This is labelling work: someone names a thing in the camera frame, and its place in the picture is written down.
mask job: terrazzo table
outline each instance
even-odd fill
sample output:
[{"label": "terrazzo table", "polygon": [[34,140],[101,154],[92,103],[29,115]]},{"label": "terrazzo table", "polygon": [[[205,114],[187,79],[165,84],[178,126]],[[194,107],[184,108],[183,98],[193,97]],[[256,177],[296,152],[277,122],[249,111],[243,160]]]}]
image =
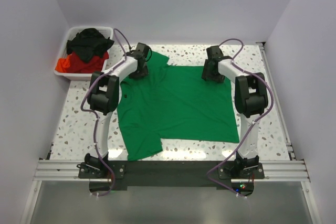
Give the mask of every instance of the terrazzo table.
[{"label": "terrazzo table", "polygon": [[[168,56],[168,64],[179,66],[203,66],[206,48],[210,45],[150,45],[153,51]],[[240,46],[221,46],[224,55],[233,56]],[[110,51],[107,68],[113,66],[122,57],[121,48],[114,45]],[[259,46],[247,45],[236,58],[236,63],[251,72],[262,72],[266,81],[265,65]],[[89,88],[88,81],[72,81],[55,133],[50,159],[83,160],[88,150],[93,148],[93,126],[95,116],[80,110],[81,101]],[[235,109],[238,133],[240,118]],[[289,160],[286,137],[280,123],[278,108],[261,120],[259,125],[258,150],[261,161]],[[162,139],[163,151],[143,160],[148,161],[221,161],[237,146],[233,143],[221,143],[193,140]],[[108,136],[109,159],[127,160],[127,150],[118,126],[117,111],[113,113]]]}]

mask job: white backdrop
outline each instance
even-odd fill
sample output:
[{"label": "white backdrop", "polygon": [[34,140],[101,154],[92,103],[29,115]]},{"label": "white backdrop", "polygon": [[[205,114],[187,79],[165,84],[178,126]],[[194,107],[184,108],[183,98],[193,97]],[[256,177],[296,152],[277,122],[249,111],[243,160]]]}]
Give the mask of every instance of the white backdrop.
[{"label": "white backdrop", "polygon": [[335,223],[335,0],[291,0],[266,55],[298,158],[304,158],[324,223]]},{"label": "white backdrop", "polygon": [[70,26],[120,28],[133,42],[266,41],[290,0],[57,0]]},{"label": "white backdrop", "polygon": [[68,82],[53,66],[67,22],[56,0],[0,0],[0,223],[19,223]]}]

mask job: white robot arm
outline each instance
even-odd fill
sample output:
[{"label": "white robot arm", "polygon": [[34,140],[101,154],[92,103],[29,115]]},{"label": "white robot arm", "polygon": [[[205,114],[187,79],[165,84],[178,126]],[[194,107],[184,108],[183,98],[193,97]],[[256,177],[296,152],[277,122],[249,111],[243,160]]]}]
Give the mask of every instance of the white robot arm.
[{"label": "white robot arm", "polygon": [[[253,170],[259,165],[257,118],[264,113],[268,105],[267,89],[256,77],[241,72],[233,66],[232,58],[224,56],[219,46],[206,49],[208,59],[205,61],[202,79],[224,82],[228,78],[235,85],[235,107],[240,115],[240,141],[252,124],[255,126],[249,132],[245,141],[238,149],[231,176],[239,177],[242,170]],[[265,80],[262,73],[254,75]]]},{"label": "white robot arm", "polygon": [[[97,148],[104,160],[108,159],[108,133],[111,116],[117,108],[121,94],[119,93],[120,83],[127,76],[133,79],[139,79],[148,75],[146,57],[151,51],[150,47],[138,43],[135,50],[131,50],[113,67],[104,72],[95,72],[92,74],[90,86],[102,74],[109,73],[99,80],[98,84],[92,89],[88,96],[90,109],[95,110],[99,116],[98,126],[96,128]],[[100,169],[102,166],[98,160],[98,154],[95,148],[85,156],[85,163],[93,168]]]}]

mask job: fabric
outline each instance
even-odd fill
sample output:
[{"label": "fabric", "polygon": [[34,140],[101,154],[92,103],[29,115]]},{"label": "fabric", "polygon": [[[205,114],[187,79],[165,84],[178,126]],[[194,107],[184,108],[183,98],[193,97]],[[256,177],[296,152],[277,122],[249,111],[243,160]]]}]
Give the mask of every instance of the fabric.
[{"label": "fabric", "polygon": [[68,40],[67,54],[75,52],[82,61],[89,63],[94,56],[102,58],[113,43],[113,40],[104,38],[97,29],[87,28],[77,33],[73,40]]},{"label": "fabric", "polygon": [[89,63],[85,63],[73,52],[66,59],[58,59],[55,70],[61,73],[93,73],[101,71],[108,58],[109,54],[105,52],[102,58],[94,56]]},{"label": "fabric", "polygon": [[149,75],[121,83],[117,107],[128,160],[162,151],[161,138],[238,143],[231,83],[201,79],[203,67],[169,66],[153,52]]}]

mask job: green shirt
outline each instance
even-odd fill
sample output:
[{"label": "green shirt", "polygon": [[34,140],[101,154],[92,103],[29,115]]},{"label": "green shirt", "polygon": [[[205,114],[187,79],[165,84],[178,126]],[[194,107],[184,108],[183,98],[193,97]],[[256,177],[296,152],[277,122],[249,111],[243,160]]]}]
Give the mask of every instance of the green shirt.
[{"label": "green shirt", "polygon": [[204,81],[203,67],[168,60],[153,52],[148,76],[121,83],[118,118],[128,160],[161,152],[161,138],[238,143],[230,81]]}]

